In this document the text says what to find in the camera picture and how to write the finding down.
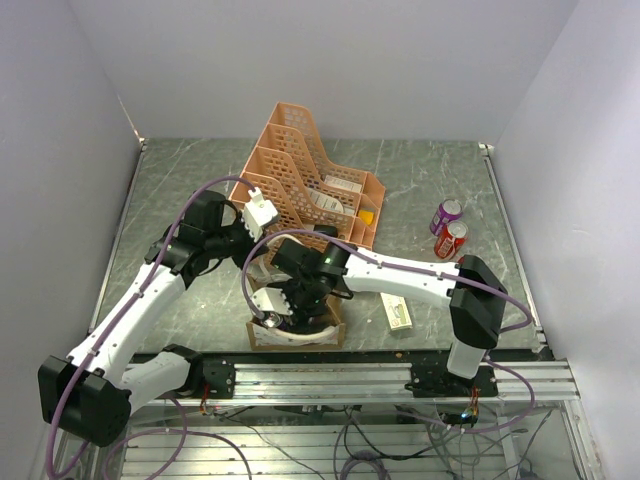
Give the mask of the purple Fanta can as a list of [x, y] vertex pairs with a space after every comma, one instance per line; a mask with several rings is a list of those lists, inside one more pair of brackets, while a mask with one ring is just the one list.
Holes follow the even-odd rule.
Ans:
[[279, 328], [283, 321], [284, 319], [282, 315], [276, 312], [270, 312], [265, 315], [264, 319], [262, 320], [262, 325], [265, 328]]

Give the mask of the brown canvas tote bag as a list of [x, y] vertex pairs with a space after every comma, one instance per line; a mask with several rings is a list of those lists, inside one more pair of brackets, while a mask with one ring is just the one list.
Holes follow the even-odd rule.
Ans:
[[[262, 287], [279, 288], [281, 282], [289, 279], [323, 281], [331, 289], [331, 293], [326, 299], [326, 304], [329, 298], [349, 300], [353, 297], [352, 290], [346, 286], [344, 280], [349, 252], [346, 250], [346, 245], [336, 238], [308, 230], [284, 230], [270, 234], [259, 241], [247, 259], [249, 261], [253, 260], [262, 248], [272, 244], [277, 244], [278, 247], [271, 260], [271, 265], [280, 273], [287, 276], [285, 280], [269, 280], [265, 285], [250, 292], [247, 286], [249, 265], [244, 264], [242, 268], [243, 295], [250, 310], [254, 314], [254, 318], [261, 325], [265, 315], [270, 312], [259, 311], [250, 296]], [[329, 306], [328, 309], [329, 326], [319, 333], [304, 334], [301, 331], [301, 325], [289, 325], [287, 323], [288, 315], [282, 315], [284, 321], [279, 328], [266, 329], [271, 330], [274, 335], [283, 338], [284, 341], [293, 344], [323, 344], [327, 342], [331, 336], [339, 332], [336, 315], [331, 311]]]

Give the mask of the red soda can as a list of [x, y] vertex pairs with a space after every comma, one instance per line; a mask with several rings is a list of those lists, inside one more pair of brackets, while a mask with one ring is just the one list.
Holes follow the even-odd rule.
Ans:
[[446, 224], [434, 245], [435, 255], [442, 260], [452, 258], [465, 244], [468, 234], [468, 226], [460, 220]]

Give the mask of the purple soda can front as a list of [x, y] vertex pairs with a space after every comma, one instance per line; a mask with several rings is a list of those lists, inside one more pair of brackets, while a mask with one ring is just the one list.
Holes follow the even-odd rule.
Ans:
[[324, 317], [310, 317], [306, 322], [301, 324], [301, 331], [304, 334], [314, 334], [323, 331], [329, 326]]

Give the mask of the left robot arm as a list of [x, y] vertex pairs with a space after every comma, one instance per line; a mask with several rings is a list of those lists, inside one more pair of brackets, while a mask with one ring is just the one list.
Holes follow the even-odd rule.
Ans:
[[204, 384], [203, 357], [177, 344], [151, 360], [129, 364], [159, 316], [201, 275], [231, 259], [243, 266], [279, 214], [259, 189], [243, 208], [210, 190], [199, 194], [177, 226], [169, 226], [144, 257], [134, 282], [96, 330], [66, 358], [38, 370], [46, 423], [97, 446], [111, 444], [129, 417], [173, 392], [192, 397]]

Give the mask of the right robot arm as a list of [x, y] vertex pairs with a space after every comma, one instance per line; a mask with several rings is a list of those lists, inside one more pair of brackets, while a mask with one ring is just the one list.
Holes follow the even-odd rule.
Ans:
[[508, 291], [477, 256], [427, 263], [338, 241], [328, 242], [320, 251], [285, 239], [271, 265], [290, 277], [278, 287], [296, 322], [317, 315], [330, 295], [349, 299], [360, 292], [447, 308], [454, 340], [440, 380], [452, 395], [463, 395], [475, 385], [485, 353], [497, 346]]

